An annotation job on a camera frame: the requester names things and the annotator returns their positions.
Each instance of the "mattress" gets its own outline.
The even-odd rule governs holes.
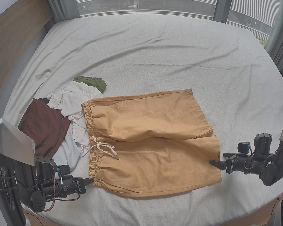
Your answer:
[[[124,14],[60,22],[48,32],[21,74],[4,112],[18,125],[33,98],[65,88],[75,76],[103,78],[103,95],[129,96],[192,88],[220,155],[257,133],[283,128],[283,79],[246,29],[197,18]],[[88,177],[89,156],[72,172]],[[283,179],[226,174],[222,182],[168,197],[124,198],[96,186],[78,201],[57,201],[41,213],[63,225],[219,225],[253,213],[283,192]]]

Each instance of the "drawstring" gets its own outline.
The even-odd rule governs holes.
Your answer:
[[[113,145],[110,145],[109,143],[105,143],[105,142],[97,142],[97,139],[96,139],[94,136],[93,136],[92,138],[93,138],[93,140],[94,140],[94,142],[95,142],[96,144],[93,145],[93,146],[91,146],[91,147],[88,149],[88,151],[90,151],[90,150],[92,150],[93,148],[97,147],[97,149],[98,149],[99,151],[101,151],[102,153],[104,153],[104,154],[106,154],[106,155],[109,155],[109,156],[112,156],[113,158],[115,158],[115,159],[117,159],[117,160],[120,160],[120,159],[118,158],[118,156],[117,156],[117,153],[113,150],[113,149],[114,149],[114,146],[113,146]],[[102,150],[102,149],[100,148],[100,146],[108,147],[108,148],[110,149],[110,151],[112,152],[112,154],[111,154],[111,153],[108,153],[108,152],[106,152],[106,151],[104,151],[104,150]]]

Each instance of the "green garment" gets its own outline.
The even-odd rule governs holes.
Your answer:
[[[102,79],[99,78],[93,78],[88,76],[77,76],[73,79],[73,81],[76,81],[78,83],[83,82],[86,85],[93,86],[97,88],[101,93],[106,89],[106,83]]]

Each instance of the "brown garment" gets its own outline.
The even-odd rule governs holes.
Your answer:
[[[35,142],[36,156],[52,157],[68,131],[70,121],[61,111],[33,99],[26,109],[18,129]]]
[[[117,160],[91,150],[94,184],[128,197],[162,196],[221,181],[219,141],[192,90],[89,100],[82,104],[91,146],[115,147]],[[109,148],[102,150],[110,153]]]

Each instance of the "headboard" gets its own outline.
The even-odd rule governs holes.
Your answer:
[[[48,0],[19,0],[0,15],[0,87],[11,66],[52,16]]]

